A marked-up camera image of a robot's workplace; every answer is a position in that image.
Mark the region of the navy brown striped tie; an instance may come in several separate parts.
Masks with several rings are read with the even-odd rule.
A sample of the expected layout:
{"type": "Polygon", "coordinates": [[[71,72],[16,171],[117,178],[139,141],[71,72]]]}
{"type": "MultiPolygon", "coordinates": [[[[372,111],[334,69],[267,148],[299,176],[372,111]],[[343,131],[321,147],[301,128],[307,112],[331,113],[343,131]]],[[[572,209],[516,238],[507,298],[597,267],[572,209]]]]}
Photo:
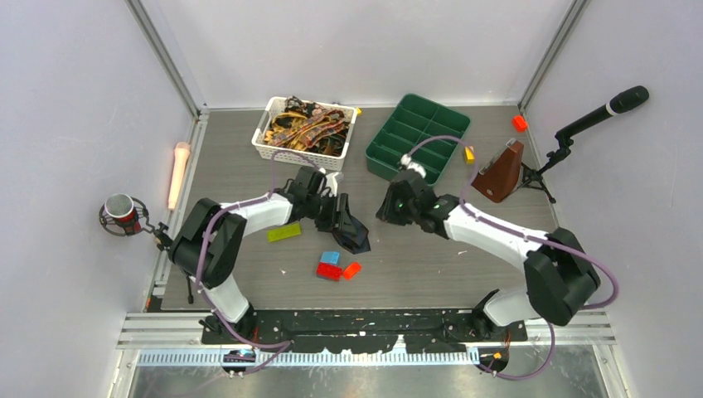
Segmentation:
{"type": "Polygon", "coordinates": [[[335,241],[353,255],[371,250],[368,229],[354,216],[349,216],[343,224],[332,232],[335,241]]]}

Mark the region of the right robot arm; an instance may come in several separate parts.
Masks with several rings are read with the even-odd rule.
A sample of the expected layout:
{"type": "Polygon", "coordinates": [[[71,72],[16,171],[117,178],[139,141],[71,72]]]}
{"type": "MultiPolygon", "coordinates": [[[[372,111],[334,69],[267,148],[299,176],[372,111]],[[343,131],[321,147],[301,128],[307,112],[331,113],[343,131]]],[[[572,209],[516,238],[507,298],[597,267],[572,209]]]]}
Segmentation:
{"type": "Polygon", "coordinates": [[[521,271],[522,287],[493,290],[473,308],[474,332],[484,340],[496,339],[522,320],[542,318],[565,326],[601,285],[571,231],[531,230],[490,216],[454,195],[437,195],[415,170],[403,170],[390,180],[376,216],[467,243],[521,271]]]}

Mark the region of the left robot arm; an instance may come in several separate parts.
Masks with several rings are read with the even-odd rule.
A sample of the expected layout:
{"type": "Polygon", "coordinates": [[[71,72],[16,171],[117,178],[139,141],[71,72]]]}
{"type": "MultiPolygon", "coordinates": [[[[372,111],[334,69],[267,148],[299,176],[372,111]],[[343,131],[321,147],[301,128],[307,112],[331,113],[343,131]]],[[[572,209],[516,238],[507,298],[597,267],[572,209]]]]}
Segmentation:
{"type": "Polygon", "coordinates": [[[261,197],[231,204],[203,198],[192,208],[167,253],[222,316],[222,332],[235,343],[255,330],[254,309],[233,275],[242,240],[255,232],[313,221],[345,250],[370,250],[367,228],[350,213],[348,195],[338,192],[339,172],[302,166],[296,177],[261,197]]]}

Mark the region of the green divided tray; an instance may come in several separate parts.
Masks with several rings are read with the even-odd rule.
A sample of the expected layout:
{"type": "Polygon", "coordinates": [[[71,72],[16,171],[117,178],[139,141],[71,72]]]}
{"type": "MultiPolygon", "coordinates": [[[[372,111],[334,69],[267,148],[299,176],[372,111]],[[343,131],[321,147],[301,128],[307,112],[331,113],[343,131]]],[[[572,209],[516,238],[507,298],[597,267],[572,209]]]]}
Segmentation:
{"type": "Polygon", "coordinates": [[[400,170],[400,159],[418,144],[412,159],[426,170],[425,181],[435,185],[443,176],[458,144],[450,137],[462,139],[471,119],[457,110],[417,94],[407,94],[396,105],[379,132],[368,144],[366,169],[371,174],[389,181],[400,170]]]}

